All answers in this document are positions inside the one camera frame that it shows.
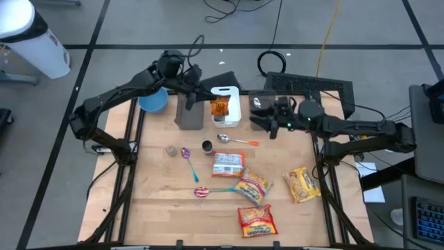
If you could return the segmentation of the black angled panel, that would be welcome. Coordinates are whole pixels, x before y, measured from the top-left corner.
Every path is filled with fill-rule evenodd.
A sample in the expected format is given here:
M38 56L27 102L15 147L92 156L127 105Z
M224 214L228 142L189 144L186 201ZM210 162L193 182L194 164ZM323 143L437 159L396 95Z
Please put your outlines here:
M233 71L222 73L210 78L202 80L201 85L206 90L211 90L215 87L236 87L241 91L241 85L239 84Z

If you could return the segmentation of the yellow ramen packet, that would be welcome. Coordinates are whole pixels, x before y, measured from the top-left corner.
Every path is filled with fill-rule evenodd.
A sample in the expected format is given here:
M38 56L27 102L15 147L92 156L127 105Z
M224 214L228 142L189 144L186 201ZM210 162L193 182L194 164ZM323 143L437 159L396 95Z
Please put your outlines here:
M304 203L321 196L321 191L311 179L306 167L284 173L283 178L289 186L295 203Z

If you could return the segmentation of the computer keyboard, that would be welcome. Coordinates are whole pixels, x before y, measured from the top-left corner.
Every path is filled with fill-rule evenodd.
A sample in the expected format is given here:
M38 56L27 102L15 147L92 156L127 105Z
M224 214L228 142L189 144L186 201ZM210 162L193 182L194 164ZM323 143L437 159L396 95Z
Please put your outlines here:
M416 239L444 246L444 203L412 197L411 216Z

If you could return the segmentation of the iridescent spoon purple bowl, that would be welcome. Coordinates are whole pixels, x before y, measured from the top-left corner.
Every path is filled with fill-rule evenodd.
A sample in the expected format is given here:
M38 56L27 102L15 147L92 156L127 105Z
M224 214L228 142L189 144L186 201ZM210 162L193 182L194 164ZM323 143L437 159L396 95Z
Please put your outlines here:
M182 155L182 157L187 161L187 163L188 163L188 165L189 165L189 168L190 168L190 170L191 170L191 174L192 174L192 176L193 176L193 178L194 178L194 181L195 181L196 183L198 183L198 182L199 182L199 178L198 178L198 176L197 176L197 174L196 174L196 172L195 172L195 170L194 170L194 167L193 167L193 165L192 165L192 163L191 163L191 160L190 160L190 156L191 156L190 151L189 151L187 148L183 147L183 148L181 148L181 155Z

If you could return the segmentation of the iridescent spoon pink bowl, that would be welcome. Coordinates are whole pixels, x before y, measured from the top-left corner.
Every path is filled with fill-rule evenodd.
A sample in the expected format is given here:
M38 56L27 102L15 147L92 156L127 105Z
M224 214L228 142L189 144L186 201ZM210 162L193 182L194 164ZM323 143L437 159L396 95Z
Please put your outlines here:
M211 193L216 192L234 192L232 188L223 188L223 189L208 189L206 187L198 187L194 190L194 195L199 198L205 198Z

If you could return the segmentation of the blue bowl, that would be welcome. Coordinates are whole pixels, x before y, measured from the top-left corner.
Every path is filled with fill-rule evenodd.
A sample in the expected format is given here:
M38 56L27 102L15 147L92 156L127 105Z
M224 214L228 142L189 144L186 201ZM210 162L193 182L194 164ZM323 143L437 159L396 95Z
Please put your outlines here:
M169 94L161 87L156 93L138 98L139 107L148 113L161 113L168 105Z

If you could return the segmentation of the orange ramen packet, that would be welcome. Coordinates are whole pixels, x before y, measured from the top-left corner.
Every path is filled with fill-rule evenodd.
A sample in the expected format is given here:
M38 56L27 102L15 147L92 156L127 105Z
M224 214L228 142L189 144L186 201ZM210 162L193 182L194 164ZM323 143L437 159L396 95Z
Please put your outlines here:
M240 177L245 168L244 153L214 152L212 176Z

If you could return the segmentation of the black aluminium frame rail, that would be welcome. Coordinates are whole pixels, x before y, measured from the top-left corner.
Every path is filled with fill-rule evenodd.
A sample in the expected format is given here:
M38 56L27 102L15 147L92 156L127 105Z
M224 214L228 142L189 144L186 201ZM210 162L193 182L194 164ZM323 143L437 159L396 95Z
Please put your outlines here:
M86 240L80 241L82 244L98 244L104 245L111 241L112 232L114 228L114 221L117 213L122 208L120 227L118 232L117 242L123 244L126 236L126 226L128 223L128 215L130 210L131 195L133 192L133 183L135 180L135 172L137 166L139 143L141 141L142 129L144 123L145 112L139 111L139 117L137 121L137 130L135 134L135 147L130 149L129 161L123 164L119 164L116 181L114 184L114 191L112 195L111 207L107 215L96 228L96 230ZM125 167L129 167L128 178L124 189L121 190L123 171Z
M333 192L330 191L327 181L325 177L327 174L324 172L324 164L321 156L321 149L319 149L318 138L316 135L311 132L310 133L313 146L314 146L314 155L316 160L315 170L318 174L318 181L320 184L321 190L321 198L323 202L323 210L325 215L325 225L327 227L327 236L329 239L330 246L333 247L337 244L335 238L334 224L332 219L332 211L334 210L336 213L339 223L339 229L341 233L342 244L351 246L349 235L351 235L352 239L356 242L356 244L361 245L373 245L372 242L367 240L355 227L355 225L351 222L349 217L343 211L343 206L341 203L341 195L339 193L339 185L337 182L336 172L334 169L327 167L330 172L330 176L332 179Z

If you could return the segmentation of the white trash can black band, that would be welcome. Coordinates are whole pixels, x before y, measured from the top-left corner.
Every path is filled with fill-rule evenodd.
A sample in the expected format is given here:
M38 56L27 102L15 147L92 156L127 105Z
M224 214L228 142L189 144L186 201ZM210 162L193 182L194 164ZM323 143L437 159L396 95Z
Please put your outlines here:
M29 0L0 0L0 43L50 79L71 71L69 52Z

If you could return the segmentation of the red ramen packet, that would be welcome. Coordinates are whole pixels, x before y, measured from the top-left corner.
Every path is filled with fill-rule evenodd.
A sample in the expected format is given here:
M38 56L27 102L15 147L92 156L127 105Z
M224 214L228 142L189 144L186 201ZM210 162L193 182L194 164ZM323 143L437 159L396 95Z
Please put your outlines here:
M261 207L239 208L237 212L242 238L278 234L270 204Z

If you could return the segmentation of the blue-edged ramen packet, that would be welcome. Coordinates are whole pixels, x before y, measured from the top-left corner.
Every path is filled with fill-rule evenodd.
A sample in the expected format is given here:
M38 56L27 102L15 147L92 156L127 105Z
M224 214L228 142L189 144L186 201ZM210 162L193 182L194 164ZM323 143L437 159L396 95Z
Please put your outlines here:
M232 189L245 196L256 206L261 207L264 205L264 198L272 186L273 183L270 180L246 168L239 182Z

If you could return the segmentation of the white paper sheet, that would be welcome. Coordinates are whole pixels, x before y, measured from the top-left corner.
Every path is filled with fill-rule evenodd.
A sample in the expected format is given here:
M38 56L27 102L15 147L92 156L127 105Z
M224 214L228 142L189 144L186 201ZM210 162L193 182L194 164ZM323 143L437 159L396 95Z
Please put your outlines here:
M375 163L373 162L356 162L356 168L359 172L359 177L363 178L367 175L374 174L377 172ZM382 187L376 187L371 190L364 191L364 202L365 203L385 203L385 197Z

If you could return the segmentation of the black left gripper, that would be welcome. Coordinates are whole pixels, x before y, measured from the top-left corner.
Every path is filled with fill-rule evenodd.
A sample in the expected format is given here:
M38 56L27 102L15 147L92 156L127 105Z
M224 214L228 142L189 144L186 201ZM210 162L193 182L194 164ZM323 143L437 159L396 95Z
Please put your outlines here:
M216 101L217 99L229 99L230 95L220 95L212 93L209 90L203 90L200 82L197 83L185 83L177 82L173 89L186 96L185 108L191 110L193 105L202 101Z

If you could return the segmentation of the black mesh tray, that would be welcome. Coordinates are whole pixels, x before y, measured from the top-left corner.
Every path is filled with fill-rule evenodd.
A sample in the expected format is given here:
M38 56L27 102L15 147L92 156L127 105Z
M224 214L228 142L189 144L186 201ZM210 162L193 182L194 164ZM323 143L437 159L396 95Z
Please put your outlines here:
M317 90L337 91L341 99L344 117L347 119L355 112L355 98L351 81L269 72L264 89L291 93Z

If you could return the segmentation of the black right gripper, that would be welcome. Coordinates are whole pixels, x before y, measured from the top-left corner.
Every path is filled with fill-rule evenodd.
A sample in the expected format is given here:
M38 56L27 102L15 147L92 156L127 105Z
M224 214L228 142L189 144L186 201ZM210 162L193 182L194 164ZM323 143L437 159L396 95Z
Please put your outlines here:
M278 119L270 117L250 117L251 128L254 131L269 131L269 137L275 139L278 135L279 128L286 128L288 131L294 131L299 129L299 124L296 120L290 120L287 118Z

